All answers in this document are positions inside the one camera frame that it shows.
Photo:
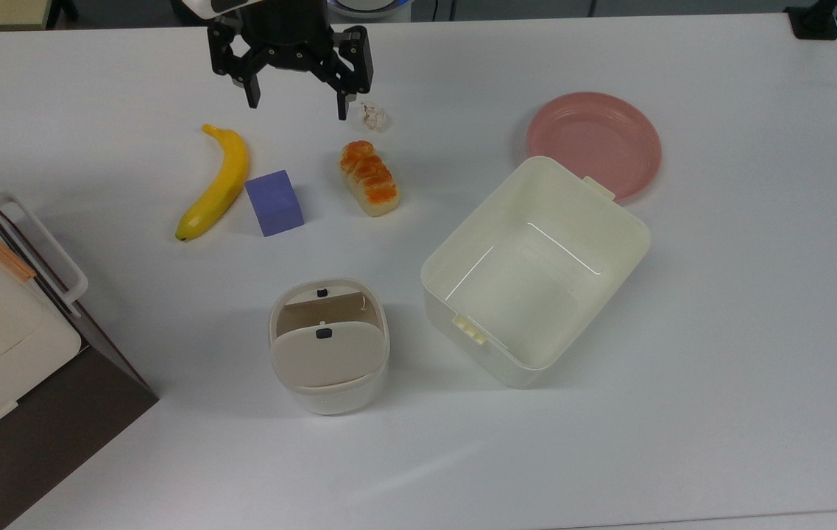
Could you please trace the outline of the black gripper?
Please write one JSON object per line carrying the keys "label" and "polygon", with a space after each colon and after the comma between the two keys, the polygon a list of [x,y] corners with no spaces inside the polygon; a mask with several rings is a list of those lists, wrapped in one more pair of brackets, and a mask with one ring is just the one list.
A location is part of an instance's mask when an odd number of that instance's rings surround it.
{"label": "black gripper", "polygon": [[[240,21],[210,22],[211,65],[215,74],[243,88],[253,110],[261,98],[258,73],[267,65],[315,71],[333,89],[341,121],[358,95],[370,93],[374,68],[367,28],[333,30],[325,1],[257,1],[239,7],[236,15]],[[242,56],[233,51],[236,37],[249,45]]]}

